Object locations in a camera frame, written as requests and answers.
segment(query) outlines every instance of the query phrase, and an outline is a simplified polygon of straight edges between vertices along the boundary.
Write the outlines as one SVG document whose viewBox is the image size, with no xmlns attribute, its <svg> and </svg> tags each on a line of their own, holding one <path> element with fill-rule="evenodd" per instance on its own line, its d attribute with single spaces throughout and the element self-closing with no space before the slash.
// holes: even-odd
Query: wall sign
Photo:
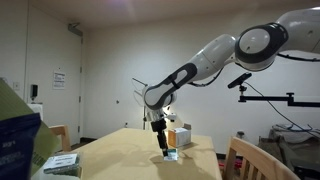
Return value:
<svg viewBox="0 0 320 180">
<path fill-rule="evenodd" d="M 53 89 L 65 89 L 66 73 L 53 71 Z"/>
</svg>

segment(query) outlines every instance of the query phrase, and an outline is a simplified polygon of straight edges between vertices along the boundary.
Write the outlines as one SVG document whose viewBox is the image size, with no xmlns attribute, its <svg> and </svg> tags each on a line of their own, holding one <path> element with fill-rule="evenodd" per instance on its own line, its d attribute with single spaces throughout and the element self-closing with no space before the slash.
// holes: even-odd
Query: light switch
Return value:
<svg viewBox="0 0 320 180">
<path fill-rule="evenodd" d="M 20 90 L 20 83 L 19 82 L 13 82 L 13 90 L 16 90 L 16 91 Z"/>
</svg>

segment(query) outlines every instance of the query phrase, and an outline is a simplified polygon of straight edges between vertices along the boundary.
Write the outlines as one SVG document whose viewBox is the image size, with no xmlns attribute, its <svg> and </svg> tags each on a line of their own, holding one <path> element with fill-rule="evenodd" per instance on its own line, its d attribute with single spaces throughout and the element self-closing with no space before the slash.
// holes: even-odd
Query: small box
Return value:
<svg viewBox="0 0 320 180">
<path fill-rule="evenodd" d="M 168 144 L 172 147 L 180 147 L 191 143 L 191 125 L 184 124 L 181 128 L 168 131 Z"/>
</svg>

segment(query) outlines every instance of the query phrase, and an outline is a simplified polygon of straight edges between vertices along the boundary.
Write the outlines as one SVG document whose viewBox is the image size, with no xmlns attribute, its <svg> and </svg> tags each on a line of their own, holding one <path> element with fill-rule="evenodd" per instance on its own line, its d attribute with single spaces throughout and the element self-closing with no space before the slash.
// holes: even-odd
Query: door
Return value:
<svg viewBox="0 0 320 180">
<path fill-rule="evenodd" d="M 38 85 L 35 102 L 43 103 L 43 121 L 48 126 L 68 125 L 71 145 L 79 143 L 80 67 L 81 37 L 68 31 L 66 23 L 30 6 L 27 101 L 30 85 Z"/>
</svg>

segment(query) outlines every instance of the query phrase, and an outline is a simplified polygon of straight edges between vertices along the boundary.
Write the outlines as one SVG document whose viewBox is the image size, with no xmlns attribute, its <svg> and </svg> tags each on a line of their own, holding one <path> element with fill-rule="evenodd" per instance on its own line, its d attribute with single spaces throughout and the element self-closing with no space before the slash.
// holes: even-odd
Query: white wall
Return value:
<svg viewBox="0 0 320 180">
<path fill-rule="evenodd" d="M 18 82 L 20 90 L 16 93 L 23 98 L 26 41 L 27 41 L 26 0 L 0 1 L 0 77 L 8 84 Z"/>
<path fill-rule="evenodd" d="M 288 10 L 304 7 L 310 6 L 253 8 L 90 32 L 84 136 L 102 137 L 122 128 L 126 121 L 129 127 L 142 128 L 143 108 L 133 95 L 134 85 L 138 89 L 142 86 L 131 78 L 159 83 L 215 37 L 224 33 L 239 35 L 248 27 L 272 22 Z M 253 73 L 248 82 L 264 95 L 281 96 L 293 91 L 297 100 L 320 101 L 319 69 L 319 63 L 277 58 L 269 69 Z M 219 153 L 226 152 L 228 138 L 237 130 L 243 130 L 247 140 L 257 143 L 259 136 L 268 136 L 271 125 L 286 123 L 267 102 L 237 102 L 238 89 L 229 90 L 227 85 L 244 72 L 236 65 L 228 65 L 209 87 L 186 85 L 178 91 L 172 108 L 182 121 L 193 125 L 193 134 L 211 136 Z M 249 87 L 246 94 L 257 95 Z M 318 109 L 289 108 L 279 102 L 274 105 L 297 123 L 320 126 Z"/>
</svg>

